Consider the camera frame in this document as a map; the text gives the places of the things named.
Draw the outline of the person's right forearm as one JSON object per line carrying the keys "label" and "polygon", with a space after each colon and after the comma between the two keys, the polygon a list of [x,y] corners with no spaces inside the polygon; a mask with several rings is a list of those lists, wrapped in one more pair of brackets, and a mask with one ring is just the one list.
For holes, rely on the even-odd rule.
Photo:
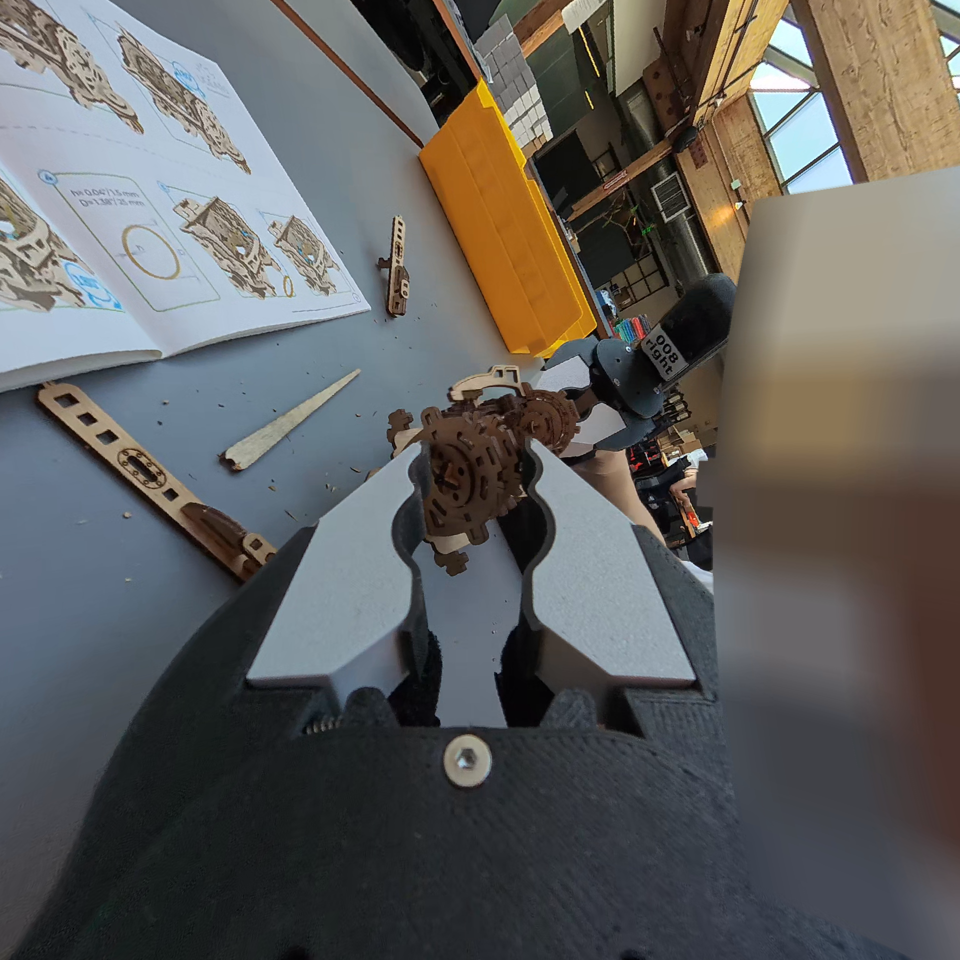
{"label": "person's right forearm", "polygon": [[572,469],[633,525],[649,530],[662,546],[666,546],[665,537],[653,514],[636,490],[624,450],[595,450],[588,458],[574,463]]}

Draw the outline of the long perforated wooden strip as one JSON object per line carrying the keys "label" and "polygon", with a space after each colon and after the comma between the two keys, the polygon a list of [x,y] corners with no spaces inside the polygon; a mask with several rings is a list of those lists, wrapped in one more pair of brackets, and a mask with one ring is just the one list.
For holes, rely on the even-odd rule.
{"label": "long perforated wooden strip", "polygon": [[201,501],[78,387],[46,382],[37,403],[196,546],[246,582],[278,552],[264,536]]}

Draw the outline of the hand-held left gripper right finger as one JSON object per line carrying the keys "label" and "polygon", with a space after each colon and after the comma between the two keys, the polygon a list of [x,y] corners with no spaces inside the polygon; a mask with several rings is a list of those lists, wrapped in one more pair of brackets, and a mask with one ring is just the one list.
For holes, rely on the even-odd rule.
{"label": "hand-held left gripper right finger", "polygon": [[642,530],[538,440],[525,450],[543,541],[523,571],[519,675],[553,697],[584,692],[622,724],[630,690],[689,690],[697,676],[643,551]]}

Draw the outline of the yellow plastic bin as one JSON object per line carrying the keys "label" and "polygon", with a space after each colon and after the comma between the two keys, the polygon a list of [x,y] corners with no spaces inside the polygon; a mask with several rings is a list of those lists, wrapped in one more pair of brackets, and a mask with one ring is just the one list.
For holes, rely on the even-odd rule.
{"label": "yellow plastic bin", "polygon": [[547,358],[594,332],[561,232],[486,81],[418,159],[509,353]]}

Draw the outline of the wooden strip with cross peg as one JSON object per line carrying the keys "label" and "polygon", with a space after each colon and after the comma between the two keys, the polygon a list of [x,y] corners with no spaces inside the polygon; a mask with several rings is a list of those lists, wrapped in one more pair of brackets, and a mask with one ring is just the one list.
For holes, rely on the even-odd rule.
{"label": "wooden strip with cross peg", "polygon": [[405,315],[410,296],[410,275],[404,265],[406,228],[402,216],[391,221],[390,251],[377,260],[377,269],[387,272],[386,310],[391,318]]}

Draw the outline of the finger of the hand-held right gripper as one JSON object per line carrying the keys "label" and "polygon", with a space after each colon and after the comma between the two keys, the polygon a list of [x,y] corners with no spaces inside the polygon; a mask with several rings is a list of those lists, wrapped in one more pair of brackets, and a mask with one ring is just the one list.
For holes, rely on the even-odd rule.
{"label": "finger of the hand-held right gripper", "polygon": [[545,367],[543,370],[543,390],[546,392],[580,396],[590,389],[592,389],[591,368],[578,355],[555,366]]}
{"label": "finger of the hand-held right gripper", "polygon": [[562,450],[563,460],[589,460],[598,451],[627,450],[638,442],[634,428],[618,411],[591,411]]}

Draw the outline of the adjacent grey desk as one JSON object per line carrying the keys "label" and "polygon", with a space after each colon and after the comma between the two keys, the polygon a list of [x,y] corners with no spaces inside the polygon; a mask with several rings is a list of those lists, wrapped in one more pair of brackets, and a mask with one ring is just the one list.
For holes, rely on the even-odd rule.
{"label": "adjacent grey desk", "polygon": [[330,65],[336,67],[421,151],[439,129],[412,74],[350,1],[274,1]]}

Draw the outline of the large window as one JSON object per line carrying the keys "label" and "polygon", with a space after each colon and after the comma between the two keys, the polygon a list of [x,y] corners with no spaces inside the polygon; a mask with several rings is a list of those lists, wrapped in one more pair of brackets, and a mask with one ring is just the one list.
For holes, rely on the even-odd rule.
{"label": "large window", "polygon": [[780,189],[958,166],[959,3],[787,4],[750,82]]}

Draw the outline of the silver ventilation duct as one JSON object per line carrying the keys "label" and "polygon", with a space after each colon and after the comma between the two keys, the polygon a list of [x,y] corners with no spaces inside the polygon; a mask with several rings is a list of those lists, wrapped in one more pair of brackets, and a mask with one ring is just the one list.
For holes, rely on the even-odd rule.
{"label": "silver ventilation duct", "polygon": [[[623,148],[631,162],[639,160],[664,139],[663,126],[643,80],[636,80],[616,96],[614,104]],[[630,192],[644,226],[654,227],[654,246],[671,284],[688,286],[716,271],[713,251],[671,150],[631,181]]]}

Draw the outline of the open instruction booklet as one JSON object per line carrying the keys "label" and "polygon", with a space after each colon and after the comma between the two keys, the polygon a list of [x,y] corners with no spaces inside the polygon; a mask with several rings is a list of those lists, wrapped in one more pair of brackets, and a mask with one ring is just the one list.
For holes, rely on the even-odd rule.
{"label": "open instruction booklet", "polygon": [[1,3],[1,390],[370,310],[220,66]]}

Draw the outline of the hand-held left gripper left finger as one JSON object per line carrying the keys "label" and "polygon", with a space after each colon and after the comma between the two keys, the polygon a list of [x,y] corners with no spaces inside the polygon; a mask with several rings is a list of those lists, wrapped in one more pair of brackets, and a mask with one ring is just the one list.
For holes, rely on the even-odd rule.
{"label": "hand-held left gripper left finger", "polygon": [[410,443],[317,523],[246,679],[395,690],[426,668],[426,449]]}

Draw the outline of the wooden mechanical gear model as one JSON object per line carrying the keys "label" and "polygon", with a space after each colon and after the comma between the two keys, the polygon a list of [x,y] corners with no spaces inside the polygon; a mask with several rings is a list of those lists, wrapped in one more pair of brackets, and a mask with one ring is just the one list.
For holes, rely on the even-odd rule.
{"label": "wooden mechanical gear model", "polygon": [[579,430],[575,403],[564,390],[533,388],[518,366],[492,366],[452,385],[444,409],[389,415],[391,457],[409,445],[429,448],[431,483],[423,498],[425,540],[447,575],[463,573],[468,545],[489,536],[487,522],[504,517],[525,498],[522,454],[537,440],[564,452]]}

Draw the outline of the stack of grey foam tiles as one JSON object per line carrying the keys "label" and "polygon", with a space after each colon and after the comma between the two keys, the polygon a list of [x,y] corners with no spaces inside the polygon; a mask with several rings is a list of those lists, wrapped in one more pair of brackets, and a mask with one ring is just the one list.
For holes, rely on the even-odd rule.
{"label": "stack of grey foam tiles", "polygon": [[553,134],[534,74],[509,18],[503,16],[488,27],[474,43],[474,50],[491,95],[517,146],[529,160]]}

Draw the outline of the pointed wooden stick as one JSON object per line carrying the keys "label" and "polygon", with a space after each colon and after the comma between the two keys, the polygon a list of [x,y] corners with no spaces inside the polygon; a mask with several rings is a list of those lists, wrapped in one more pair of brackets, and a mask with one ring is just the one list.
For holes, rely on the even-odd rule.
{"label": "pointed wooden stick", "polygon": [[361,375],[361,372],[360,368],[354,369],[330,386],[309,396],[294,408],[280,414],[265,426],[222,451],[219,454],[219,461],[235,473],[245,471],[276,447],[281,440],[288,437],[296,427],[351,384],[354,379]]}

